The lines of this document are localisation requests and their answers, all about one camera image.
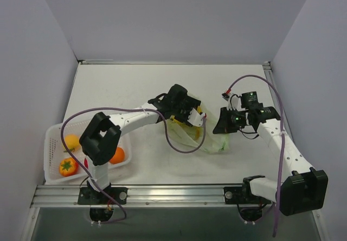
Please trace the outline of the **light green plastic bag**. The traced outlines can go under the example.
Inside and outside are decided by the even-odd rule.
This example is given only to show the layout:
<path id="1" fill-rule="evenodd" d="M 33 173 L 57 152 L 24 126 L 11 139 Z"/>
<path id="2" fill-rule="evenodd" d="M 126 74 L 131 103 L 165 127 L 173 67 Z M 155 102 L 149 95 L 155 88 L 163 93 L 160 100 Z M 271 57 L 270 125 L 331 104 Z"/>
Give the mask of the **light green plastic bag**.
<path id="1" fill-rule="evenodd" d="M 204 105 L 202 102 L 200 105 L 202 112 L 206 113 L 206 136 L 203 145 L 200 150 L 209 153 L 216 154 L 222 153 L 230 150 L 229 147 L 229 135 L 228 134 L 213 134 L 213 129 L 216 126 L 217 118 L 216 116 Z M 166 121 L 168 127 L 168 137 L 170 140 L 173 140 L 175 143 L 188 146 L 189 149 L 196 148 L 202 141 L 202 137 L 200 137 L 197 141 L 189 140 L 189 139 L 180 139 L 176 133 L 173 132 L 171 121 L 168 119 Z"/>

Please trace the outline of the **orange fruit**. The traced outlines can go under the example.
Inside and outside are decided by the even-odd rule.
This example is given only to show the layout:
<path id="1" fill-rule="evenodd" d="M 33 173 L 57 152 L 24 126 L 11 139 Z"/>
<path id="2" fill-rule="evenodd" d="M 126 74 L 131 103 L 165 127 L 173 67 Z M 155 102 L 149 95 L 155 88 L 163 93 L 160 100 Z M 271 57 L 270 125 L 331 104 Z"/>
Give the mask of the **orange fruit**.
<path id="1" fill-rule="evenodd" d="M 113 157 L 109 160 L 110 164 L 118 164 L 125 160 L 125 152 L 121 147 L 117 147 Z"/>

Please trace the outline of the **yellow banana bunch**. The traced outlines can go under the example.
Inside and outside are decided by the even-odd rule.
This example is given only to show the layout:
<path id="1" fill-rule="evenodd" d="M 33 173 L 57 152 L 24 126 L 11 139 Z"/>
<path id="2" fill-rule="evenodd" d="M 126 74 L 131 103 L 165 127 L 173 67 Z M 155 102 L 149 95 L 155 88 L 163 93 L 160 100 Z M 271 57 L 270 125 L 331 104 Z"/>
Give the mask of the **yellow banana bunch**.
<path id="1" fill-rule="evenodd" d="M 197 109 L 198 112 L 202 112 L 200 106 Z M 172 130 L 180 139 L 189 139 L 193 141 L 197 141 L 203 134 L 203 126 L 195 127 L 195 126 L 187 126 L 175 119 L 170 119 Z"/>

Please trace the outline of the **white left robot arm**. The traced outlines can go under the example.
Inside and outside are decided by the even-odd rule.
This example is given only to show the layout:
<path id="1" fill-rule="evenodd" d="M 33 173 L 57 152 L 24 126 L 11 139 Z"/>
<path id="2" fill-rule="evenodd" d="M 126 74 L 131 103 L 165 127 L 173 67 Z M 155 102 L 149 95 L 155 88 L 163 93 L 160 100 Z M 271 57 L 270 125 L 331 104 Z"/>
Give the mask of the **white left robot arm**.
<path id="1" fill-rule="evenodd" d="M 206 114 L 200 105 L 200 100 L 189 96 L 184 87 L 175 84 L 168 93 L 160 94 L 136 109 L 119 109 L 120 113 L 114 115 L 96 113 L 79 139 L 88 161 L 90 197 L 98 204 L 108 201 L 108 187 L 111 185 L 108 164 L 122 136 L 170 118 L 189 127 L 203 127 Z"/>

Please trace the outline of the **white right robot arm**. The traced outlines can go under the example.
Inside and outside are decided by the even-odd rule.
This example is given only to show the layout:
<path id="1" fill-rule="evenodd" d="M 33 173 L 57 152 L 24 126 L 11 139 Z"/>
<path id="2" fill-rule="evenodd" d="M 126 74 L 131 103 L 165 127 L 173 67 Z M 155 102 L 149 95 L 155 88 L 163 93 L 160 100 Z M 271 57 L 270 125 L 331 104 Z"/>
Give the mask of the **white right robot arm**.
<path id="1" fill-rule="evenodd" d="M 235 201 L 244 204 L 257 201 L 279 203 L 285 216 L 321 209 L 324 205 L 328 176 L 317 170 L 300 153 L 281 123 L 281 116 L 274 107 L 258 102 L 256 92 L 240 96 L 241 110 L 231 104 L 220 109 L 214 134 L 236 133 L 251 126 L 262 138 L 279 163 L 276 180 L 264 175 L 245 177 Z"/>

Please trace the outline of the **white plastic basket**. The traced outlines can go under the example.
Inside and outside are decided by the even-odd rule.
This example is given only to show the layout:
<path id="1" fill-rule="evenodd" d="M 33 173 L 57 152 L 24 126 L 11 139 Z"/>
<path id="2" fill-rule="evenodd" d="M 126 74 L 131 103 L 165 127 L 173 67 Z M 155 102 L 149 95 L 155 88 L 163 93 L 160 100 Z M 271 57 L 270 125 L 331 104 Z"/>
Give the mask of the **white plastic basket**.
<path id="1" fill-rule="evenodd" d="M 81 134 L 86 129 L 89 124 L 89 120 L 77 120 L 75 122 L 70 121 L 67 123 L 64 136 L 67 134 L 74 134 L 76 136 L 81 136 Z M 61 185 L 71 183 L 75 179 L 85 178 L 87 176 L 86 172 L 79 166 L 76 174 L 68 177 L 64 177 L 59 173 L 60 162 L 65 158 L 70 158 L 68 153 L 65 153 L 65 148 L 63 147 L 61 141 L 61 126 L 62 123 L 53 125 L 49 127 L 46 131 L 46 136 L 44 140 L 44 177 L 47 184 Z M 122 148 L 125 152 L 125 159 L 123 162 L 112 165 L 109 163 L 109 171 L 114 171 L 118 167 L 127 165 L 132 159 L 132 150 L 130 145 L 130 136 L 126 134 L 121 136 L 118 147 Z M 76 158 L 83 163 L 85 155 L 81 149 L 73 152 Z"/>

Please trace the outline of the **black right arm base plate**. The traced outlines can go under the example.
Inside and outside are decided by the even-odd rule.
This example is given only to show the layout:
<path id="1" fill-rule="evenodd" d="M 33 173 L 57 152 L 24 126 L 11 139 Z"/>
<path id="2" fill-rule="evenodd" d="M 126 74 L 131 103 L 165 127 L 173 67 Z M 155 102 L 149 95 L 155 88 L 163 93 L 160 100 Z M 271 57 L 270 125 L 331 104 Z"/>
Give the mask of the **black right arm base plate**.
<path id="1" fill-rule="evenodd" d="M 224 203 L 227 205 L 250 205 L 263 204 L 260 198 L 256 196 L 247 196 L 243 193 L 240 186 L 227 186 L 223 188 Z"/>

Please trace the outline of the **aluminium front rail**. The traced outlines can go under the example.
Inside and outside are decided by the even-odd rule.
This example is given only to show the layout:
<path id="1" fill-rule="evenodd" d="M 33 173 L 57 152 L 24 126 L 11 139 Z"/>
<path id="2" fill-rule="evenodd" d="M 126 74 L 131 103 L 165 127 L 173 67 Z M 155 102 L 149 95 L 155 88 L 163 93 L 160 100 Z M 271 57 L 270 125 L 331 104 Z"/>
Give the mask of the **aluminium front rail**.
<path id="1" fill-rule="evenodd" d="M 148 207 L 224 207 L 223 188 L 231 185 L 115 185 L 126 187 L 126 204 L 123 208 Z M 87 207 L 87 208 L 116 208 L 111 205 L 79 205 L 77 203 L 78 185 L 43 185 L 36 188 L 31 202 L 33 208 L 58 208 L 58 207 Z M 260 198 L 263 204 L 271 204 L 270 200 Z M 259 206 L 257 204 L 240 205 Z"/>

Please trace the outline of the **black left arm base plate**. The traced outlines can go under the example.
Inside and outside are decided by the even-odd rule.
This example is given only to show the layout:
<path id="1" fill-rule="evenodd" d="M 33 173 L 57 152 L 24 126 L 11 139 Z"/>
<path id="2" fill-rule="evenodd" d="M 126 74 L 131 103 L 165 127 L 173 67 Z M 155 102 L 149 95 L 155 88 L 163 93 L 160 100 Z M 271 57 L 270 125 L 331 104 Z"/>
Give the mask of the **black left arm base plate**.
<path id="1" fill-rule="evenodd" d="M 109 186 L 104 190 L 110 197 L 117 201 L 120 205 L 126 204 L 127 199 L 126 187 Z M 92 187 L 82 187 L 79 190 L 77 203 L 79 205 L 111 205 L 114 204 L 109 197 L 103 193 L 94 190 Z"/>

